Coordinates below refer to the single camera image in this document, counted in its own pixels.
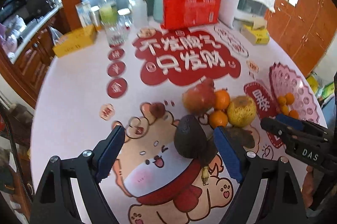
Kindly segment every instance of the cartoon dog face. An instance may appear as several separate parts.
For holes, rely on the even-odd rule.
[[[173,115],[166,112],[156,119],[149,104],[141,106],[143,117],[134,117],[126,128],[126,139],[114,172],[117,184],[127,195],[140,197],[151,193],[180,175],[191,163],[174,147]]]

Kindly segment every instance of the door handle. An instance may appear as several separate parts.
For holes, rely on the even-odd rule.
[[[320,38],[321,40],[322,40],[322,42],[324,41],[323,39],[322,39],[322,37],[316,32],[316,35],[318,36],[318,38]]]
[[[299,17],[299,19],[302,21],[302,22],[304,22],[304,20],[302,19],[302,17],[301,16],[298,16]]]

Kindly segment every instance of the human hand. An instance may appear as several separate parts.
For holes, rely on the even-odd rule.
[[[307,166],[307,174],[304,178],[302,187],[302,196],[305,208],[308,208],[312,204],[312,194],[314,191],[314,168],[312,166]]]

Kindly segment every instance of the cartoon dog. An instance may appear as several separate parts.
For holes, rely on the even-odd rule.
[[[140,203],[130,207],[130,223],[186,224],[227,206],[234,191],[229,179],[218,177],[224,169],[221,158],[217,155],[209,164],[211,176],[203,186],[199,160],[183,158],[174,147],[179,121],[168,111],[156,119],[149,107],[142,104],[143,116],[129,121],[112,168],[116,184]]]

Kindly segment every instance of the white plastic bottle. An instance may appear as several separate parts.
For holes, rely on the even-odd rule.
[[[134,0],[132,6],[132,23],[135,28],[142,28],[149,25],[147,17],[147,4],[144,0]]]

